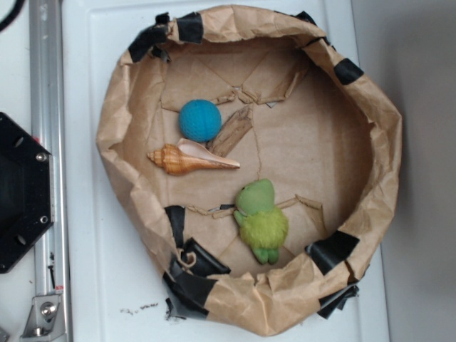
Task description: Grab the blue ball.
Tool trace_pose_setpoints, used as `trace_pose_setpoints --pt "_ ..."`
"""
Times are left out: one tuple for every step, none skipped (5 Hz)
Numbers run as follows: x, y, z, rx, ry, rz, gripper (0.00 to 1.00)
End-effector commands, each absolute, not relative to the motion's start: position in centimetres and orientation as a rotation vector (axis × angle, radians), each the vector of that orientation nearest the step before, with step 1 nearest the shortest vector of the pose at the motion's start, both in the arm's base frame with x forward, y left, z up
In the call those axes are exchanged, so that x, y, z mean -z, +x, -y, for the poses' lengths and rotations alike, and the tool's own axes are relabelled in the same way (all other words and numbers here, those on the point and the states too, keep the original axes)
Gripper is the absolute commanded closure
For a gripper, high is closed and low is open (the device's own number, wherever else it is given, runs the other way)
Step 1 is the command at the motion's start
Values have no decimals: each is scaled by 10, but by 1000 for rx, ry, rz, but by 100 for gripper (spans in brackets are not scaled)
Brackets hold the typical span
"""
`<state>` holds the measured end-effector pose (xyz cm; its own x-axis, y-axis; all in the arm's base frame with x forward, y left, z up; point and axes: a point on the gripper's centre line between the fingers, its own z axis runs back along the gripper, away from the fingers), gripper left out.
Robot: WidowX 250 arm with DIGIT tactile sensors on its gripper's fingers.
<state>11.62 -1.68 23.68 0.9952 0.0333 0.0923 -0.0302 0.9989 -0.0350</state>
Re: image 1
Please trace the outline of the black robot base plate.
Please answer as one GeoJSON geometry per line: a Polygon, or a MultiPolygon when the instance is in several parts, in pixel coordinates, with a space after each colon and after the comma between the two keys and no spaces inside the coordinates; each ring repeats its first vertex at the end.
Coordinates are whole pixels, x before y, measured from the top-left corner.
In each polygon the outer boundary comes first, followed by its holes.
{"type": "Polygon", "coordinates": [[[1,273],[52,225],[51,154],[1,113],[1,273]]]}

